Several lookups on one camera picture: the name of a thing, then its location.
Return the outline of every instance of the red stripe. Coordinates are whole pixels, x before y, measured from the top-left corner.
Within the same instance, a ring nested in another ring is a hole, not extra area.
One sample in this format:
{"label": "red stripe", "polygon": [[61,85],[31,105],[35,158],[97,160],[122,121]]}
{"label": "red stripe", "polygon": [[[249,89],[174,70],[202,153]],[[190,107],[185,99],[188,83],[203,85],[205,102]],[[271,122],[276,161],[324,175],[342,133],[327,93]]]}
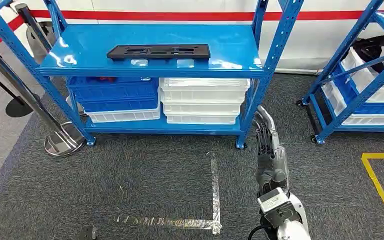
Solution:
{"label": "red stripe", "polygon": [[[47,10],[32,10],[36,18],[50,18]],[[363,11],[302,11],[297,20],[355,20]],[[253,12],[127,12],[62,11],[67,19],[120,21],[252,21]],[[279,21],[281,12],[266,12],[265,21]]]}
{"label": "red stripe", "polygon": [[8,23],[8,26],[9,28],[12,30],[12,31],[15,31],[16,29],[18,29],[21,25],[23,25],[24,21],[23,19],[21,18],[21,16],[17,16],[16,18],[14,18],[12,21],[10,21]]}

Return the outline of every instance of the blue plastic bin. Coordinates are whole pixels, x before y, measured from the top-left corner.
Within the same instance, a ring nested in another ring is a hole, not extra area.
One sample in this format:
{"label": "blue plastic bin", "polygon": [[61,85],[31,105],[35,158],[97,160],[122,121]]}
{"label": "blue plastic bin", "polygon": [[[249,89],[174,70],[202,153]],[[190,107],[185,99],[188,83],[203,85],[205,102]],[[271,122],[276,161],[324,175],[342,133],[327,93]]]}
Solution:
{"label": "blue plastic bin", "polygon": [[67,88],[74,92],[77,102],[84,111],[107,112],[158,107],[158,78],[114,77],[72,77]]}
{"label": "blue plastic bin", "polygon": [[99,77],[72,77],[67,81],[79,103],[99,100],[158,98],[158,78],[114,77],[114,81]]}
{"label": "blue plastic bin", "polygon": [[156,109],[158,107],[158,97],[143,97],[137,99],[125,100],[97,100],[97,101],[79,101],[87,113],[124,111],[138,109]]}

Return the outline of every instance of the yellow floor tape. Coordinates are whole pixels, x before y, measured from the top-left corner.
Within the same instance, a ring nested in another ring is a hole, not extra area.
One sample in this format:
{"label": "yellow floor tape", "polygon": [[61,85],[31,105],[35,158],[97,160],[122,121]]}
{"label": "yellow floor tape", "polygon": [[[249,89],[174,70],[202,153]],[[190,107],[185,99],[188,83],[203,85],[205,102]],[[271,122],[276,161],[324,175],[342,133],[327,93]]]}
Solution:
{"label": "yellow floor tape", "polygon": [[369,177],[373,181],[373,184],[376,187],[377,193],[379,194],[379,196],[382,199],[383,204],[384,204],[384,189],[382,188],[381,184],[379,183],[379,180],[376,177],[375,172],[373,171],[373,168],[369,163],[369,159],[372,159],[372,160],[384,159],[384,153],[363,153],[361,155],[361,160],[364,164],[364,167],[367,170]]}

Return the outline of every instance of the black stanchion base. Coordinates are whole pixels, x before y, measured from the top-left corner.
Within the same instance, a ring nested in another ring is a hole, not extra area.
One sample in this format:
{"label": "black stanchion base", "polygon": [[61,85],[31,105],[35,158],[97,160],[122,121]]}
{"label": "black stanchion base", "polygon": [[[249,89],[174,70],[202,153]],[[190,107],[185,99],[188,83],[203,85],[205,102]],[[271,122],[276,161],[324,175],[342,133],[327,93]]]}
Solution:
{"label": "black stanchion base", "polygon": [[33,109],[20,96],[17,99],[24,105],[21,105],[16,99],[12,99],[5,108],[6,115],[12,118],[21,118],[33,112]]}

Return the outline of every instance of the carpet floor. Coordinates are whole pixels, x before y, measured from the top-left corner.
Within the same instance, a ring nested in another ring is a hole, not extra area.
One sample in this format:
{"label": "carpet floor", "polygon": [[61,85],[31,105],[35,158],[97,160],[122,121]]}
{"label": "carpet floor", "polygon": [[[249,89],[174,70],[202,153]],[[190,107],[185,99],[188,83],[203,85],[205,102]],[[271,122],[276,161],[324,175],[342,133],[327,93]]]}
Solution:
{"label": "carpet floor", "polygon": [[[384,153],[384,133],[338,133],[324,145],[311,143],[312,126],[295,101],[313,81],[276,74],[263,101],[286,147],[291,190],[304,204],[311,237],[384,240],[384,204],[361,160],[364,152]],[[43,104],[64,122],[47,95]],[[96,146],[55,158],[43,149],[48,132],[33,115],[0,170],[0,240],[75,240],[87,225],[101,240],[241,240],[259,224],[253,134],[245,150],[230,136],[99,134]],[[220,236],[117,221],[212,220],[211,161],[219,174]],[[384,160],[370,163],[384,186]],[[258,232],[254,239],[266,238]]]}

